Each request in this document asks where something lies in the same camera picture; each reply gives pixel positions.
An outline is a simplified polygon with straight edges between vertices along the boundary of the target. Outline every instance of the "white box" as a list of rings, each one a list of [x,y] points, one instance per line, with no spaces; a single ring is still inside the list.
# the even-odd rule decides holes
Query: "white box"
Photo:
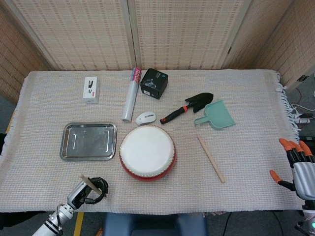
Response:
[[[97,76],[85,77],[83,101],[86,103],[98,103],[99,82]]]

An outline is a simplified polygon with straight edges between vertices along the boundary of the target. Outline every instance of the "white mouse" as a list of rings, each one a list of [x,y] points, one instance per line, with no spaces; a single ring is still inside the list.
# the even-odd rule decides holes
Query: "white mouse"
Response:
[[[155,121],[156,118],[154,112],[144,112],[137,117],[136,123],[137,125],[147,124]]]

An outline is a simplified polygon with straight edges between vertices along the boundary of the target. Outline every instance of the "black box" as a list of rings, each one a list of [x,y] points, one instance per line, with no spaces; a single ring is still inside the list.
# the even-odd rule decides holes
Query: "black box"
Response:
[[[148,96],[160,99],[167,86],[167,81],[167,74],[150,68],[140,83],[141,91]]]

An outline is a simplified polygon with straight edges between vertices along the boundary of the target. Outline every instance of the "robotic hand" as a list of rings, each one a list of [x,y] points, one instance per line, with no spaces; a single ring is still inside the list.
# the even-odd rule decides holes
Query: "robotic hand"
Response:
[[[315,157],[309,147],[300,141],[299,145],[292,141],[279,139],[286,151],[292,168],[293,183],[283,181],[274,170],[270,171],[273,180],[291,191],[305,201],[302,206],[305,219],[298,222],[295,229],[307,236],[315,236]],[[301,227],[306,223],[307,230]]]
[[[96,204],[108,193],[108,184],[100,177],[89,178],[98,189],[101,195],[96,199],[87,198],[91,188],[84,181],[81,181],[68,195],[66,205],[60,204],[57,210],[49,216],[48,220],[33,234],[33,236],[60,236],[63,235],[62,225],[73,217],[73,211],[80,208],[84,203]]]

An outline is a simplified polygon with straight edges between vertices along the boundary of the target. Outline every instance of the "orange fingertip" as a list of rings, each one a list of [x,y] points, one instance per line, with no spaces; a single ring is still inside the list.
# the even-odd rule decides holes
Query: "orange fingertip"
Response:
[[[276,182],[279,183],[280,181],[282,181],[282,179],[277,175],[277,173],[274,170],[270,170],[269,171],[272,179]]]
[[[306,156],[313,156],[310,148],[305,144],[305,142],[303,141],[299,141],[299,145],[301,146],[301,148],[304,150],[304,153]]]
[[[293,142],[293,141],[289,141],[289,142],[290,142],[290,144],[292,144],[292,147],[297,150],[297,152],[303,151],[303,149],[298,144],[296,144],[295,142]]]
[[[289,143],[288,140],[283,139],[283,138],[279,138],[279,142],[281,143],[281,145],[284,147],[284,149],[286,151],[292,150],[292,146],[291,146],[291,144]]]

